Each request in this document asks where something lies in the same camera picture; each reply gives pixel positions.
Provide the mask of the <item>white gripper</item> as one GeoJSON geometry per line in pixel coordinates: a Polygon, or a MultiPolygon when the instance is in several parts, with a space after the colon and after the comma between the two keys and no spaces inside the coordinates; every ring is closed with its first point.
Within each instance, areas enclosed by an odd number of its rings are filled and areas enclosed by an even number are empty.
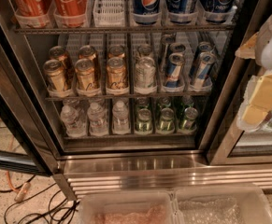
{"type": "MultiPolygon", "coordinates": [[[[254,59],[258,34],[252,35],[237,50],[235,55],[241,59],[254,59]]],[[[252,76],[244,93],[244,100],[238,111],[236,125],[244,131],[254,131],[272,110],[272,70],[262,76],[252,76]]]]}

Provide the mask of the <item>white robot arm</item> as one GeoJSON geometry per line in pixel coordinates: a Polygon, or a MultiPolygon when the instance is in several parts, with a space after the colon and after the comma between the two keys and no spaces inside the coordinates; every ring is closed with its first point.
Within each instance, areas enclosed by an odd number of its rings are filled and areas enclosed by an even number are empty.
{"type": "Polygon", "coordinates": [[[254,132],[272,110],[272,14],[244,45],[236,51],[242,59],[254,59],[265,72],[252,76],[244,92],[236,125],[246,132],[254,132]]]}

